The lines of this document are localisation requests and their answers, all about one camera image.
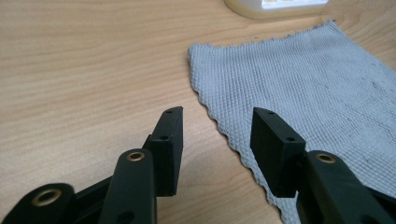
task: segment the white plastic container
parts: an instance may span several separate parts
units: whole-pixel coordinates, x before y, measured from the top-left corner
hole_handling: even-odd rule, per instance
[[[224,0],[234,12],[256,20],[319,14],[329,0]]]

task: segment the metal ring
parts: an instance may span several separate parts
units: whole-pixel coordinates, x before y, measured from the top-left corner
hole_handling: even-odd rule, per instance
[[[323,162],[326,162],[326,163],[335,163],[335,158],[333,156],[325,154],[325,153],[317,154],[316,158],[319,161],[323,161]]]
[[[143,152],[133,152],[129,154],[127,157],[128,161],[141,161],[145,158],[145,154]]]
[[[61,194],[62,192],[59,189],[45,189],[33,198],[32,204],[37,207],[48,205],[59,199]]]

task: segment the wood grain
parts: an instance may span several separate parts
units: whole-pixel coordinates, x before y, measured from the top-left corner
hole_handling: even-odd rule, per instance
[[[284,37],[329,18],[396,68],[396,2],[331,0],[322,15],[254,21],[223,1],[0,2],[0,219],[27,192],[80,191],[141,147],[162,111],[184,107],[185,147],[159,223],[280,223],[190,84],[193,43]]]

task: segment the blue-gray towel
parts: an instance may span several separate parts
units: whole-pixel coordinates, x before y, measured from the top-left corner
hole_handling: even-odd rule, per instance
[[[268,189],[249,147],[253,107],[275,111],[306,150],[341,157],[366,186],[396,198],[396,72],[333,21],[283,39],[238,47],[194,44],[191,84],[219,131]],[[299,223],[295,199],[270,203]]]

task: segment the wooden table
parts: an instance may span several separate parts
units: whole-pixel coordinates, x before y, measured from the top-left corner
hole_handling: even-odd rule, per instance
[[[280,223],[191,88],[193,43],[284,37],[327,19],[396,68],[396,1],[331,0],[320,16],[240,17],[221,0],[0,2],[0,219],[27,192],[80,191],[142,147],[161,113],[184,107],[184,152],[159,223]]]

